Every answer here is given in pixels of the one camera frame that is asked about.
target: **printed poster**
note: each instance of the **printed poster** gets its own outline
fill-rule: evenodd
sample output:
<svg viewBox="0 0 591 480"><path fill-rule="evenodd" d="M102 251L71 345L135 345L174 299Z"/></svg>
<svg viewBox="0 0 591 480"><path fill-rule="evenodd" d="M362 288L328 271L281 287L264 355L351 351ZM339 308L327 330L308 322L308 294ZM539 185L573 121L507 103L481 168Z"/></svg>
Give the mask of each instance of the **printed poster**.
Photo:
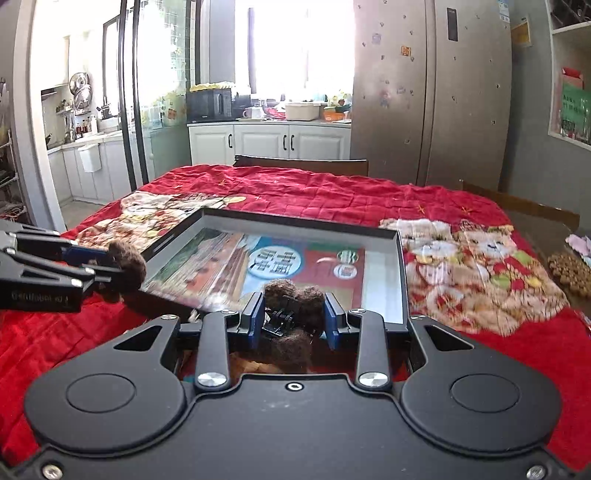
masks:
<svg viewBox="0 0 591 480"><path fill-rule="evenodd" d="M361 306L365 250L346 245L201 230L146 285L193 308L241 310L269 280L332 292L345 309Z"/></svg>

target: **kitchen cabinet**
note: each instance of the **kitchen cabinet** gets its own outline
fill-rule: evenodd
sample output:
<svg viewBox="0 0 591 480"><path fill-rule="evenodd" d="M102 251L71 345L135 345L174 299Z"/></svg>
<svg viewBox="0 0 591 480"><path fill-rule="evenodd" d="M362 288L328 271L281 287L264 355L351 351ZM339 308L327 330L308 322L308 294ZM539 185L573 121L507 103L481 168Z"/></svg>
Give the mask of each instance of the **kitchen cabinet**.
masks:
<svg viewBox="0 0 591 480"><path fill-rule="evenodd" d="M64 163L68 174L68 183L73 197L82 197L82 184L78 176L78 167L76 166L76 154L73 148L63 150Z"/></svg>
<svg viewBox="0 0 591 480"><path fill-rule="evenodd" d="M98 196L96 194L96 187L95 182L92 178L92 173L84 171L82 168L82 159L80 158L80 154L78 153L78 149L74 149L74 154L76 158L76 168L78 170L78 178L80 179L80 184L82 185L82 198L89 199L89 200L96 200Z"/></svg>
<svg viewBox="0 0 591 480"><path fill-rule="evenodd" d="M290 126L290 158L349 160L351 130L343 127Z"/></svg>
<svg viewBox="0 0 591 480"><path fill-rule="evenodd" d="M113 200L129 195L131 186L129 185L123 141L105 142L100 145L99 151L103 169L109 173Z"/></svg>
<svg viewBox="0 0 591 480"><path fill-rule="evenodd" d="M191 163L193 165L233 165L234 126L199 125L189 128Z"/></svg>
<svg viewBox="0 0 591 480"><path fill-rule="evenodd" d="M65 202L72 198L72 191L70 190L70 183L68 182L68 174L66 171L66 164L64 162L64 155L61 150L53 152L49 156L49 167L51 168L51 176L53 178L53 186L56 188L57 201Z"/></svg>
<svg viewBox="0 0 591 480"><path fill-rule="evenodd" d="M58 152L63 155L67 182L74 200L103 205L131 193L123 142L100 143L98 149L100 169L92 173L84 171L77 147L64 148Z"/></svg>
<svg viewBox="0 0 591 480"><path fill-rule="evenodd" d="M350 159L351 128L321 122L233 122L189 126L191 162L233 165L234 155Z"/></svg>
<svg viewBox="0 0 591 480"><path fill-rule="evenodd" d="M235 125L236 154L289 158L289 125Z"/></svg>
<svg viewBox="0 0 591 480"><path fill-rule="evenodd" d="M44 37L43 52L37 57L42 72L42 89L68 83L68 56L70 51L70 37L47 35Z"/></svg>

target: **brown pom-pom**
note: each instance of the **brown pom-pom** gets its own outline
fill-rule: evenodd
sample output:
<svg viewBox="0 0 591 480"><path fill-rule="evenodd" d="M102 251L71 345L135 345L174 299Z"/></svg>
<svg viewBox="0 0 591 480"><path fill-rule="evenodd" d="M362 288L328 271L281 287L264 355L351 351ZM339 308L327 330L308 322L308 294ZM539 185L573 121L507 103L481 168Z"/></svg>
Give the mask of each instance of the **brown pom-pom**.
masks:
<svg viewBox="0 0 591 480"><path fill-rule="evenodd" d="M284 295L296 297L297 287L291 280L271 280L265 284L265 307L278 310Z"/></svg>
<svg viewBox="0 0 591 480"><path fill-rule="evenodd" d="M146 278L146 262L144 257L132 245L121 240L109 244L109 253L115 264L123 271L123 278L118 282L120 293L130 293L139 289Z"/></svg>
<svg viewBox="0 0 591 480"><path fill-rule="evenodd" d="M298 290L296 299L300 302L298 319L317 332L324 330L324 294L318 287Z"/></svg>
<svg viewBox="0 0 591 480"><path fill-rule="evenodd" d="M296 328L271 342L272 363L286 374L305 373L312 357L311 337Z"/></svg>

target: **white container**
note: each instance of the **white container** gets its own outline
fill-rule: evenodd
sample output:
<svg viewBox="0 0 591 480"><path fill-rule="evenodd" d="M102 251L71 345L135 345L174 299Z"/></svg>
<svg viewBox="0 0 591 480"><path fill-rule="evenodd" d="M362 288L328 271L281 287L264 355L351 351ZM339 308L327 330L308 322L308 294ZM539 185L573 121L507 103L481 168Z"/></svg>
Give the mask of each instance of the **white container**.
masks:
<svg viewBox="0 0 591 480"><path fill-rule="evenodd" d="M114 132L119 128L119 117L112 116L107 120L99 120L99 131L101 133Z"/></svg>
<svg viewBox="0 0 591 480"><path fill-rule="evenodd" d="M82 168L85 172L93 173L100 170L101 164L98 143L91 143L84 147L80 147L78 149L78 155L80 155Z"/></svg>
<svg viewBox="0 0 591 480"><path fill-rule="evenodd" d="M286 120L315 120L320 116L319 103L286 103L285 104L285 119Z"/></svg>

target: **microwave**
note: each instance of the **microwave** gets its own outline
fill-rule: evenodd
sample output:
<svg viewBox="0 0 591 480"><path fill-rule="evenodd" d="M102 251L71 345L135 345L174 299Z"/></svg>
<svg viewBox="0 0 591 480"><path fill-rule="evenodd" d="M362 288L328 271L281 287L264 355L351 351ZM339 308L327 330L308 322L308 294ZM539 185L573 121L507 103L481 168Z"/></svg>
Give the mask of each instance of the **microwave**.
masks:
<svg viewBox="0 0 591 480"><path fill-rule="evenodd" d="M187 92L187 123L234 120L232 89L216 88Z"/></svg>

